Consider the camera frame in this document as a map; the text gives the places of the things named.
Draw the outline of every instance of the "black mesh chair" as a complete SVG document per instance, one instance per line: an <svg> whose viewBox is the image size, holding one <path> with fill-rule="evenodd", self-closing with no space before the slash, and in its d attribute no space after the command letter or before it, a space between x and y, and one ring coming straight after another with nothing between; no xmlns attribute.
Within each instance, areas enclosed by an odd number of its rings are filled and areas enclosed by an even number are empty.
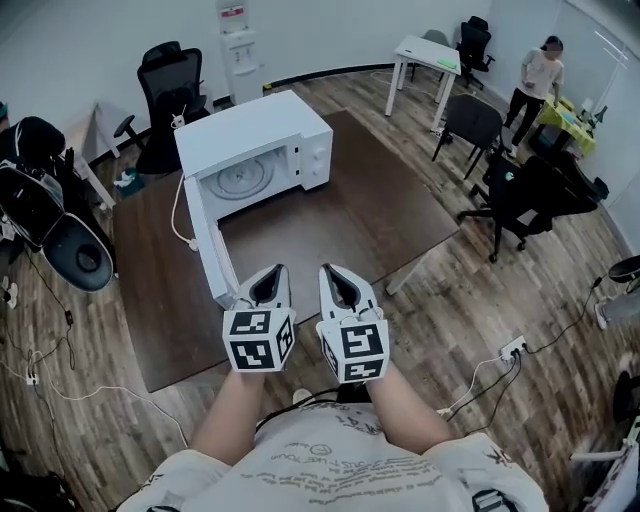
<svg viewBox="0 0 640 512"><path fill-rule="evenodd" d="M174 129L174 116L184 115L191 123L209 115L206 96L200 94L202 53L196 48L182 50L177 41L147 51L138 68L138 80L149 108L151 135L146 145L131 127L135 116L127 117L113 134L127 133L142 150L136 164L141 174L166 174L181 168Z"/></svg>
<svg viewBox="0 0 640 512"><path fill-rule="evenodd" d="M473 76L473 70L486 73L489 66L495 59L487 55L485 61L484 53L491 40L489 25L486 21L476 16L472 16L468 22L461 25L461 41L457 50L460 53L460 65L462 66L462 76L467 81L467 88L471 83L475 83L480 90L484 90L484 84Z"/></svg>
<svg viewBox="0 0 640 512"><path fill-rule="evenodd" d="M484 180L489 193L475 185L469 196L480 194L486 207L463 211L458 220L487 217L495 221L491 263L498 260L503 229L520 239L518 250L524 251L526 238L551 231L554 218L592 212L598 207L592 198L576 190L559 170L538 156L529 158L522 168L504 158L495 159Z"/></svg>

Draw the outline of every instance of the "wooden table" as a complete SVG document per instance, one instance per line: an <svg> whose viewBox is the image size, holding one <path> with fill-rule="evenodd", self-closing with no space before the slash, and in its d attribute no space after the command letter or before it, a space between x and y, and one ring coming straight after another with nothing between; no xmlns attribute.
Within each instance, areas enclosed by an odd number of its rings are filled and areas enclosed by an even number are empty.
<svg viewBox="0 0 640 512"><path fill-rule="evenodd" d="M240 282L274 263L288 267L300 322L320 311L322 263L343 265L370 283L412 263L394 279L397 285L429 249L458 230L415 171L349 113L325 120L334 130L327 185L290 190L220 222ZM200 257L171 231L179 179L174 173L154 183L114 212L127 322L149 391L226 358L223 311L211 297ZM176 225L190 237L181 196Z"/></svg>

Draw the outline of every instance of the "small white table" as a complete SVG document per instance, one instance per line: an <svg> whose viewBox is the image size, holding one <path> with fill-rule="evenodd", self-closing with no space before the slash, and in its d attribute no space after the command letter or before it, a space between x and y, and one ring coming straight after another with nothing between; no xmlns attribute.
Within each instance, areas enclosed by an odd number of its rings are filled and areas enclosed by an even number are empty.
<svg viewBox="0 0 640 512"><path fill-rule="evenodd" d="M387 110L385 114L391 115L393 110L393 101L396 97L396 90L401 91L404 85L404 78L407 74L407 68L410 62L417 62L423 66L435 69L445 74L445 78L440 83L436 103L438 110L431 125L431 131L438 129L444 107L447 105L451 88L456 76L460 75L460 54L458 50L443 46L432 41L427 41L416 36L407 36L400 46L396 48L395 67L393 68L393 79L391 80L391 90L389 91L389 99L387 100ZM455 68L443 66L438 61L448 61L456 65Z"/></svg>
<svg viewBox="0 0 640 512"><path fill-rule="evenodd" d="M63 133L67 143L67 148L73 148L74 150L73 166L78 176L89 182L96 193L100 196L102 204L105 205L104 207L113 208L116 204L115 201L109 195L107 189L104 188L98 177L93 173L83 154L87 137L92 131L97 132L97 134L102 137L110 151L113 153L113 156L116 158L120 157L120 152L118 151L115 139L104 129L102 123L102 112L98 103L95 103L91 107L88 115L80 119L68 129L63 130Z"/></svg>

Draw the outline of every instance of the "white shirt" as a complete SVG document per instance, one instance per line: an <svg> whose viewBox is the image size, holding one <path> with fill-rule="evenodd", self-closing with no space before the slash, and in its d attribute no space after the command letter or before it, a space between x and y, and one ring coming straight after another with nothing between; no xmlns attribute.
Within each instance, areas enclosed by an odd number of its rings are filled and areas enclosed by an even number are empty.
<svg viewBox="0 0 640 512"><path fill-rule="evenodd" d="M548 511L538 485L484 434L420 456L387 442L371 404L321 403L271 420L234 467L194 450L169 457L119 512L473 512L489 490L519 512Z"/></svg>
<svg viewBox="0 0 640 512"><path fill-rule="evenodd" d="M544 56L544 51L534 48L522 61L522 65L527 67L524 80L518 84L520 89L527 96L539 100L547 99L551 86L556 83L564 83L564 65L559 60L549 60ZM533 83L533 87L526 87L525 83Z"/></svg>

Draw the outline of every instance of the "electrical outlet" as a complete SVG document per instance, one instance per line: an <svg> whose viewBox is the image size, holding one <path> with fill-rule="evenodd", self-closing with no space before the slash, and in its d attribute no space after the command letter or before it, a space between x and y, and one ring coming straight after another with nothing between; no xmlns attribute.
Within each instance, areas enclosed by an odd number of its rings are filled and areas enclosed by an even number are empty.
<svg viewBox="0 0 640 512"><path fill-rule="evenodd" d="M511 354L513 354L515 350L519 350L521 356L525 354L525 344L526 342L524 340L524 336L518 336L511 343L508 343L500 349L500 358L504 362L510 363L511 361L513 361L513 356Z"/></svg>
<svg viewBox="0 0 640 512"><path fill-rule="evenodd" d="M40 383L40 377L36 373L29 375L27 373L27 386L37 386Z"/></svg>

